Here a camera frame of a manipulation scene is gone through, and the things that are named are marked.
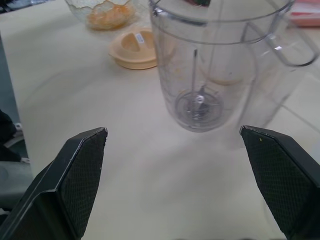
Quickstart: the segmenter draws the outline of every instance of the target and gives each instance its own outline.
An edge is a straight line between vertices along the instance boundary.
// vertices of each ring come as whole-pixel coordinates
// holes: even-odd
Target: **table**
[[[62,0],[0,15],[0,30],[35,175],[68,138],[108,128],[84,240],[283,238],[245,149],[215,144],[219,131],[179,127],[156,68],[116,65],[109,39],[89,32]],[[307,33],[320,45],[320,31]],[[268,128],[320,160],[319,91],[320,81],[306,78]]]

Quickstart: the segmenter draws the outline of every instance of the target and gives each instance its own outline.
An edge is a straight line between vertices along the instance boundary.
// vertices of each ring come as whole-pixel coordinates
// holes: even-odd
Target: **glass bowl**
[[[116,30],[135,21],[137,0],[65,0],[73,15],[94,30]]]

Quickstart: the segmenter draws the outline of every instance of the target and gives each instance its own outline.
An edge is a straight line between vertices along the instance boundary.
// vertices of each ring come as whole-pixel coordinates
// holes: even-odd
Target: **clear plastic pitcher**
[[[280,48],[272,50],[269,39],[285,32],[288,23],[283,18],[292,4],[292,0],[211,0],[204,7],[185,0],[149,0],[162,92],[168,111],[183,128],[212,130],[225,124],[235,110],[242,112],[239,123],[248,118],[262,122],[254,117],[259,105],[253,102],[259,99],[263,104],[257,92],[268,81],[264,72],[274,66],[277,73],[278,69],[290,73],[287,67],[302,68],[318,58],[306,36],[301,39],[308,49],[303,61],[310,54],[313,60],[299,66],[286,64],[291,57],[283,54],[286,48],[281,54]],[[287,92],[297,85],[292,82],[286,81]],[[274,111],[274,106],[268,108],[264,120]]]

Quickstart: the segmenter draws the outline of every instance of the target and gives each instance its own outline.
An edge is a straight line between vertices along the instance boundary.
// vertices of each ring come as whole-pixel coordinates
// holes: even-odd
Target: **pitcher handle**
[[[250,44],[255,44],[259,41],[265,41],[267,45],[270,47],[270,49],[274,52],[274,54],[279,58],[279,60],[284,65],[288,67],[301,68],[301,67],[309,66],[312,63],[314,63],[319,58],[320,51],[318,47],[302,30],[298,29],[298,27],[294,23],[292,23],[290,20],[288,20],[286,17],[280,16],[280,20],[284,21],[287,24],[287,30],[289,29],[290,31],[292,31],[292,33],[298,36],[300,43],[303,43],[308,48],[308,49],[305,48],[303,52],[305,53],[306,51],[310,51],[310,56],[304,62],[294,63],[293,60],[286,55],[284,51],[284,45],[279,44],[276,40],[276,38],[281,37],[281,34],[280,36],[277,36],[272,32],[266,36],[260,30],[260,28],[252,22],[248,22],[246,24],[245,29],[243,31],[243,35],[242,35],[242,41],[245,43],[248,43],[249,40],[246,39],[248,36],[248,32],[254,31],[254,34],[257,34],[260,37],[256,41],[251,41]]]

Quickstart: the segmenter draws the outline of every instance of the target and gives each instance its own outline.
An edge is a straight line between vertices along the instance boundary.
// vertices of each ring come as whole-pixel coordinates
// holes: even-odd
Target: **white table surface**
[[[89,32],[62,0],[2,14],[0,31],[35,175],[68,138],[108,129],[84,240],[283,237],[246,150],[219,145],[221,130],[179,127],[165,108],[156,68],[116,65],[108,38]],[[307,33],[320,45],[319,30]],[[268,126],[318,160],[319,92],[320,81],[306,78]]]

